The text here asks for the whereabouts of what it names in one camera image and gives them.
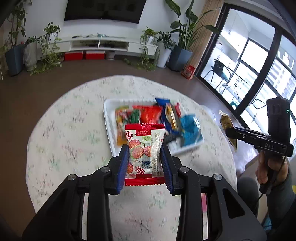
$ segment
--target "wooden floor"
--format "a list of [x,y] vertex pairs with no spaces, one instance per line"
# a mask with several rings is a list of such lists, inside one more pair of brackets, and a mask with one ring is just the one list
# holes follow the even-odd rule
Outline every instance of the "wooden floor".
[[[199,104],[209,107],[219,124],[219,110],[230,115],[223,103],[197,78],[187,80],[169,69],[153,72],[135,69],[122,60],[83,60],[64,62],[63,66],[35,76],[26,71],[15,77],[0,80],[0,214],[12,229],[21,235],[34,216],[26,182],[26,146],[29,136],[46,110],[67,91],[85,82],[112,76],[134,75],[167,85]],[[234,125],[239,123],[231,116]],[[237,174],[256,155],[244,142],[234,153]]]

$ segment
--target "bird illustration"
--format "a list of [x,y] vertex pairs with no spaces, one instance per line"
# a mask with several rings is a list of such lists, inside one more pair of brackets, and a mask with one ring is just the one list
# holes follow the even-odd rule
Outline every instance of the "bird illustration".
[[150,165],[151,161],[139,161],[139,165],[143,168],[152,168]]

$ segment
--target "person's arm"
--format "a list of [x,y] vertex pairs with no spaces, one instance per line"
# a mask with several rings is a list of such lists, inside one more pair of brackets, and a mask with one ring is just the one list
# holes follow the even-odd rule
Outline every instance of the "person's arm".
[[[281,167],[281,160],[271,158],[268,160],[268,166],[271,169],[278,171]],[[259,154],[259,165],[256,171],[256,176],[260,184],[267,182],[267,165],[264,162],[263,152]],[[288,167],[287,161],[285,161],[276,178],[271,193],[266,195],[267,208],[272,229],[276,229],[280,225],[295,199],[295,194],[292,189],[291,176],[291,170]]]

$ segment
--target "round table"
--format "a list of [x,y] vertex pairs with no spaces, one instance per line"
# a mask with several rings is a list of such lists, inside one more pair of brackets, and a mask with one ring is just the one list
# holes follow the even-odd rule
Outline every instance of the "round table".
[[[85,83],[58,99],[35,126],[27,146],[26,182],[35,211],[71,173],[92,174],[112,157],[103,114],[106,99],[179,100],[187,113],[199,119],[205,143],[178,155],[182,164],[198,174],[222,174],[236,189],[236,171],[230,147],[221,130],[203,109],[185,95],[153,81],[134,76],[112,76]],[[175,240],[180,196],[166,185],[124,187],[109,195],[115,240]],[[87,202],[84,203],[83,238],[86,238]]]

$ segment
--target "white tray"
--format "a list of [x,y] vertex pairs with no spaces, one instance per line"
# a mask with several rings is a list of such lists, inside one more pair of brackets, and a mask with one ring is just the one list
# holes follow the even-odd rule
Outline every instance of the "white tray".
[[[121,146],[117,145],[117,126],[116,126],[116,119],[115,119],[115,109],[123,105],[129,105],[132,108],[133,105],[154,105],[156,102],[154,99],[152,100],[137,100],[137,99],[108,99],[104,103],[104,117],[105,117],[105,124],[109,139],[109,144],[111,148],[112,156],[118,156],[121,150]],[[181,115],[184,115],[185,112],[180,108]],[[168,148],[170,150],[171,155],[180,154],[182,152],[197,148],[202,143],[204,143],[204,139],[201,133],[201,138],[198,142],[181,147],[178,139],[177,143],[175,141],[168,143]]]

